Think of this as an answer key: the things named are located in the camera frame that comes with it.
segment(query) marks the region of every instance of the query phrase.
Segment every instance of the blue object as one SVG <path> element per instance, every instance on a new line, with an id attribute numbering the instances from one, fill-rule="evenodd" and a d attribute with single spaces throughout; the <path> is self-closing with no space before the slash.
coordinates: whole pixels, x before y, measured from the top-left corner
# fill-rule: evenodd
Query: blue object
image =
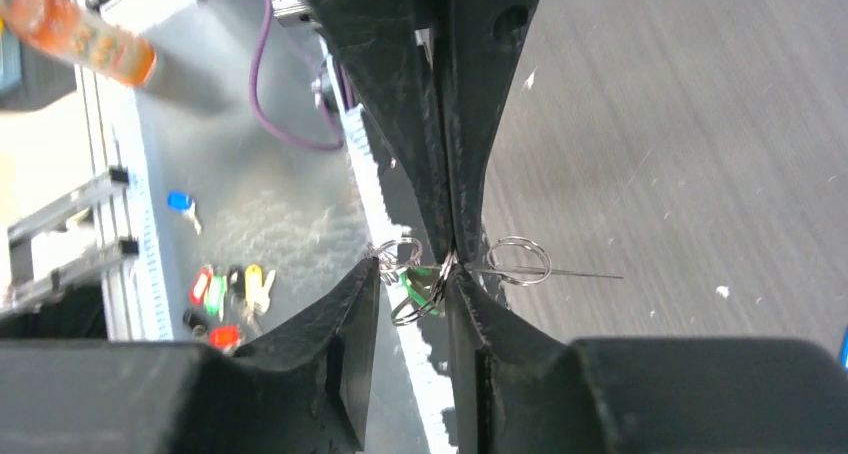
<path id="1" fill-rule="evenodd" d="M 194 199 L 182 191 L 171 191 L 168 194 L 168 207 L 180 214 L 186 214 L 194 207 Z"/>
<path id="2" fill-rule="evenodd" d="M 21 83 L 21 44 L 12 33 L 0 26 L 0 95 Z"/>
<path id="3" fill-rule="evenodd" d="M 848 328 L 845 329 L 845 337 L 842 339 L 842 352 L 839 355 L 839 361 L 842 362 L 842 367 L 848 371 Z"/>

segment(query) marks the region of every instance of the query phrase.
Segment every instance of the red object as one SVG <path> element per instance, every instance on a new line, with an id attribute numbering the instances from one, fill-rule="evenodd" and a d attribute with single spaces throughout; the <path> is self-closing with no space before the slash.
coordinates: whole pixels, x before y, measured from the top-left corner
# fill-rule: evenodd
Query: red object
<path id="1" fill-rule="evenodd" d="M 189 300 L 195 306 L 203 304 L 203 298 L 209 291 L 209 284 L 212 283 L 213 275 L 215 273 L 212 272 L 211 267 L 204 267 L 197 273 L 197 279 L 194 280 L 194 284 L 191 285 L 191 291 L 188 293 Z"/>
<path id="2" fill-rule="evenodd" d="M 234 347 L 241 342 L 238 326 L 216 327 L 209 333 L 209 344 L 218 349 Z"/>

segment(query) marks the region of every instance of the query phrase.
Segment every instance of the gray table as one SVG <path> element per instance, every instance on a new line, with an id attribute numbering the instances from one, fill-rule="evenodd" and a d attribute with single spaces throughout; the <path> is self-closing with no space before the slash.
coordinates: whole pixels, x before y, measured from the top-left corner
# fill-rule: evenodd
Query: gray table
<path id="1" fill-rule="evenodd" d="M 627 279 L 511 289 L 515 311 L 563 340 L 790 335 L 835 353 L 847 19 L 845 0 L 542 0 L 486 224 Z"/>
<path id="2" fill-rule="evenodd" d="M 248 105 L 248 66 L 262 0 L 208 0 L 146 32 L 164 56 L 163 76 L 142 96 L 145 151 L 174 333 L 204 264 L 276 269 L 271 329 L 326 294 L 364 253 L 368 230 L 347 150 L 314 153 L 283 143 Z M 310 83 L 317 37 L 275 26 L 260 73 L 272 120 L 299 136 L 329 141 L 333 127 L 314 106 Z M 170 212 L 168 191 L 197 201 L 203 233 Z M 429 452 L 397 332 L 383 296 L 372 382 L 370 453 Z M 237 321 L 235 312 L 227 313 Z"/>

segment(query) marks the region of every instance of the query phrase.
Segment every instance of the gray floor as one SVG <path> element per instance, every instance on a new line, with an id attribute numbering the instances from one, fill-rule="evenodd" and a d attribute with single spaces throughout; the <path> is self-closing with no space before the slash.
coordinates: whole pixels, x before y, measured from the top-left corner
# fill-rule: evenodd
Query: gray floor
<path id="1" fill-rule="evenodd" d="M 846 20 L 845 0 L 542 0 L 486 224 L 626 280 L 514 288 L 514 310 L 561 340 L 791 335 L 836 352 Z"/>

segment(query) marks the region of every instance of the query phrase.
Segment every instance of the orange bottle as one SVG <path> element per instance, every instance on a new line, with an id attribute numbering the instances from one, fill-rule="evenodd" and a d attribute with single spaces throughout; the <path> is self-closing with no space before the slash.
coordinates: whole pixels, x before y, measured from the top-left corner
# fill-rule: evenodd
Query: orange bottle
<path id="1" fill-rule="evenodd" d="M 0 0 L 0 18 L 21 42 L 127 86 L 144 86 L 156 67 L 149 42 L 72 0 Z"/>

